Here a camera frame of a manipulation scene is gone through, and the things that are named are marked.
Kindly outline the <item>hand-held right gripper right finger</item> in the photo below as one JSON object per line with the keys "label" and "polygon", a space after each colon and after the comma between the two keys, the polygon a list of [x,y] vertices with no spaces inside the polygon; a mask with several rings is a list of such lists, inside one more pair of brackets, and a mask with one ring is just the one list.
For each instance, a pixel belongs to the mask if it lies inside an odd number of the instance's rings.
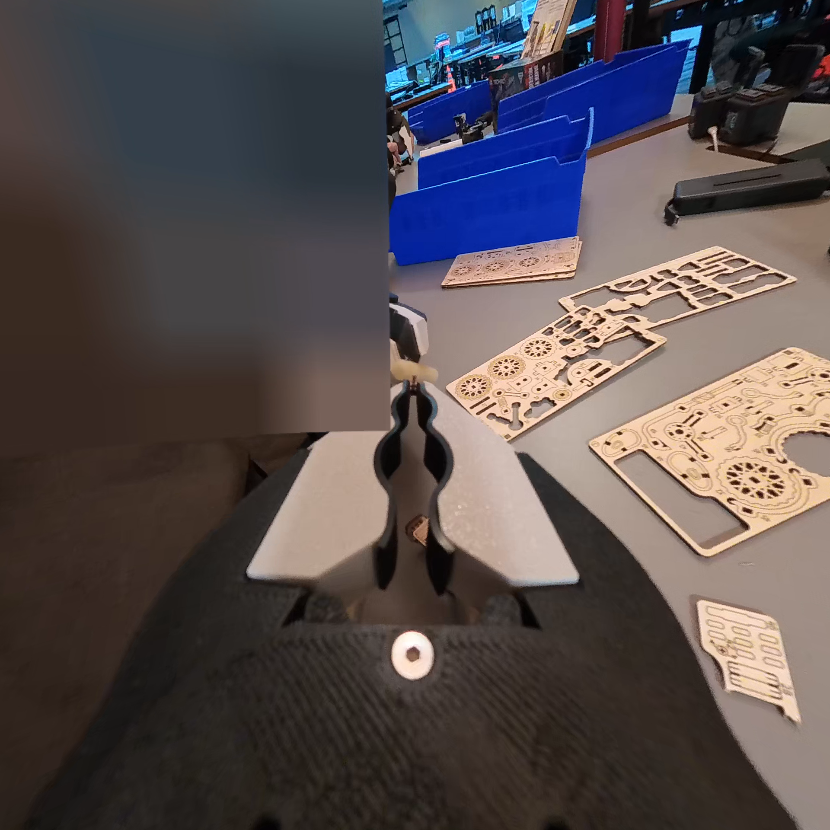
{"label": "hand-held right gripper right finger", "polygon": [[575,564],[508,441],[432,383],[413,397],[434,480],[426,560],[436,592],[577,584]]}

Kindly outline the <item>black flat device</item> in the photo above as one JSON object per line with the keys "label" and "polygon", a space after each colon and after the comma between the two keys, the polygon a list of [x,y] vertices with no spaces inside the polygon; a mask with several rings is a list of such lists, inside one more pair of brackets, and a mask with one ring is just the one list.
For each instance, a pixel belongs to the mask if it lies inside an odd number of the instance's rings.
{"label": "black flat device", "polygon": [[663,221],[672,227],[691,215],[813,201],[828,189],[828,169],[817,159],[682,180],[664,208]]}

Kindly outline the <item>red column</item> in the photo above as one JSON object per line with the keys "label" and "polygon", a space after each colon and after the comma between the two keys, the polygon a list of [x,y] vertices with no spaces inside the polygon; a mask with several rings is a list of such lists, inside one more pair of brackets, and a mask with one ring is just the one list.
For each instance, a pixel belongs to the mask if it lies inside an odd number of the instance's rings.
{"label": "red column", "polygon": [[596,1],[594,61],[608,63],[623,49],[627,5],[624,0]]}

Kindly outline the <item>wooden parts sheet mostly empty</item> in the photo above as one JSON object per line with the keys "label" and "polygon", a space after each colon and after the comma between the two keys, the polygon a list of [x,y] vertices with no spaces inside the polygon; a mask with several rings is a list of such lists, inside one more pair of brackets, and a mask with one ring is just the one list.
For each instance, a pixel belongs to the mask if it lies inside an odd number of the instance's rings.
{"label": "wooden parts sheet mostly empty", "polygon": [[638,321],[647,329],[792,285],[796,277],[722,246],[605,281],[562,297],[567,312],[580,307]]}

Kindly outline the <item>black battery charger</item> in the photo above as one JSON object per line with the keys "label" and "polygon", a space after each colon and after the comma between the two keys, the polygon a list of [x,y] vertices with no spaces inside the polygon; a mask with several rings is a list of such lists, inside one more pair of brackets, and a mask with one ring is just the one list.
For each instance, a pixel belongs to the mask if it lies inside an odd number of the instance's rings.
{"label": "black battery charger", "polygon": [[793,97],[793,90],[770,84],[739,88],[721,82],[706,86],[693,98],[689,137],[701,140],[715,128],[721,142],[734,146],[777,140]]}

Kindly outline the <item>wooden parts sheet round hole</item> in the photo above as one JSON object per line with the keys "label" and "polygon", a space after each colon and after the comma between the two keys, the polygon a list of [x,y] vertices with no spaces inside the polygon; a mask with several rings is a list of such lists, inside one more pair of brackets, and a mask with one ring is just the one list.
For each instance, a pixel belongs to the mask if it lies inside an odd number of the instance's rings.
{"label": "wooden parts sheet round hole", "polygon": [[[589,446],[697,555],[712,558],[828,503],[828,475],[790,453],[829,437],[829,361],[783,348],[594,438]],[[635,472],[713,506],[732,530],[696,540]]]}

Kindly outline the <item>wooden display board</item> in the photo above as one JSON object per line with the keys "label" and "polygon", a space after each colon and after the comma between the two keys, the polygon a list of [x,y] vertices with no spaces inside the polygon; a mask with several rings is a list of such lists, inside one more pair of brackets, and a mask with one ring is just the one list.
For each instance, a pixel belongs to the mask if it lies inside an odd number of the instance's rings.
{"label": "wooden display board", "polygon": [[535,60],[559,51],[576,5],[577,1],[537,1],[521,59]]}

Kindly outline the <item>blue plastic bin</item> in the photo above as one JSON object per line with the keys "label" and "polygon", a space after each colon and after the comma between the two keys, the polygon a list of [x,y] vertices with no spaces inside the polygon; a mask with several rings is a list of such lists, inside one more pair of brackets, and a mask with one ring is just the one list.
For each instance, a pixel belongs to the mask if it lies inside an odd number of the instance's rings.
{"label": "blue plastic bin", "polygon": [[548,80],[499,104],[497,131],[548,119],[583,118],[594,110],[594,143],[669,113],[690,40],[618,53]]}
{"label": "blue plastic bin", "polygon": [[418,161],[418,189],[473,178],[535,161],[555,159],[570,163],[581,159],[594,134],[594,109],[581,119],[566,115],[490,135],[430,155]]}
{"label": "blue plastic bin", "polygon": [[548,157],[399,195],[389,251],[416,265],[575,236],[585,167]]}
{"label": "blue plastic bin", "polygon": [[417,144],[425,146],[455,134],[455,116],[464,115],[472,124],[491,110],[489,81],[480,80],[410,107],[404,115]]}

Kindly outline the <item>small slotted wooden piece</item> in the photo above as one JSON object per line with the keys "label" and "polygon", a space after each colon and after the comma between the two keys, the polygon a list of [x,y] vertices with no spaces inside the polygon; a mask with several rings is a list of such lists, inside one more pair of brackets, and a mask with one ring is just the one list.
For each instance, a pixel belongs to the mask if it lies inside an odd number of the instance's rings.
{"label": "small slotted wooden piece", "polygon": [[799,725],[794,682],[777,621],[709,598],[694,602],[700,646],[719,667],[725,691],[777,708]]}

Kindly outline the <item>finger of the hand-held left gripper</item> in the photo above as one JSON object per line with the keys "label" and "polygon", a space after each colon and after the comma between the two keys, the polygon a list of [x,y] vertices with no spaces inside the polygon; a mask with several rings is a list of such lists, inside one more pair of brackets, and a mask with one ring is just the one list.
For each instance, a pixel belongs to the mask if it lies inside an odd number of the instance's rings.
{"label": "finger of the hand-held left gripper", "polygon": [[429,349],[428,318],[403,304],[399,297],[389,298],[390,342],[400,359],[419,364]]}

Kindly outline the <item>wooden parts sheet with wheels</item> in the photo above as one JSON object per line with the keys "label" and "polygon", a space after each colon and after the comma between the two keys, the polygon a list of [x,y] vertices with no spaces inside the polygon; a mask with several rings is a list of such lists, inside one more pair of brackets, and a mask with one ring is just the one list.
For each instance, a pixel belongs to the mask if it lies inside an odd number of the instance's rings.
{"label": "wooden parts sheet with wheels", "polygon": [[446,389],[472,417],[513,441],[666,342],[634,316],[581,306],[452,380]]}

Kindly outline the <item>grey desk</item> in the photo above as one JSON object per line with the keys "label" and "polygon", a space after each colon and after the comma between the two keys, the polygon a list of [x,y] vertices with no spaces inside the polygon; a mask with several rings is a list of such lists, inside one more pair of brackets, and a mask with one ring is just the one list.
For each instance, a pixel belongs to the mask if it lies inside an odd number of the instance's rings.
{"label": "grey desk", "polygon": [[[724,243],[795,273],[795,285],[670,324],[645,358],[518,441],[581,584],[530,590],[538,628],[505,628],[499,667],[520,683],[476,732],[482,758],[507,761],[495,728],[537,725],[532,828],[828,828],[828,506],[730,553],[696,555],[596,459],[600,432],[781,348],[828,356],[828,207],[771,209],[661,225],[670,185],[736,158],[695,149],[680,130],[587,162],[587,280]],[[785,218],[784,213],[794,213]],[[804,723],[720,688],[694,643],[692,597],[770,613],[783,628]]]}

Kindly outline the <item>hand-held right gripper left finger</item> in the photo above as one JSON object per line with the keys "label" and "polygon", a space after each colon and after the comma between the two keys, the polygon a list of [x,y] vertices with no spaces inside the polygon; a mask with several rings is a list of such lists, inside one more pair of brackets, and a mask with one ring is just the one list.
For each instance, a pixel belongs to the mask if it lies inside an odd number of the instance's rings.
{"label": "hand-held right gripper left finger", "polygon": [[408,382],[390,391],[387,431],[332,431],[309,449],[246,575],[323,592],[384,590],[398,558],[392,477],[409,423]]}

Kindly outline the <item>dark cardboard box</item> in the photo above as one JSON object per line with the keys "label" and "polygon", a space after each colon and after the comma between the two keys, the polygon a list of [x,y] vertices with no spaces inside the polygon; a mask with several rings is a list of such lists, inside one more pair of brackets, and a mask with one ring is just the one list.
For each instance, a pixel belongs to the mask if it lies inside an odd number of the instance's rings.
{"label": "dark cardboard box", "polygon": [[564,71],[564,51],[542,57],[513,60],[492,68],[488,73],[492,110],[507,98],[560,77]]}

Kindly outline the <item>stack of wooden sheets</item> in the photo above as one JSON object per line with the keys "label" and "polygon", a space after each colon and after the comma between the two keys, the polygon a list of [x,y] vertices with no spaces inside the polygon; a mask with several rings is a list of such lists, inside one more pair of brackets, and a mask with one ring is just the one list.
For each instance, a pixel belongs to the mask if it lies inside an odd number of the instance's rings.
{"label": "stack of wooden sheets", "polygon": [[581,247],[579,237],[571,236],[461,254],[452,263],[441,287],[568,278],[576,271]]}

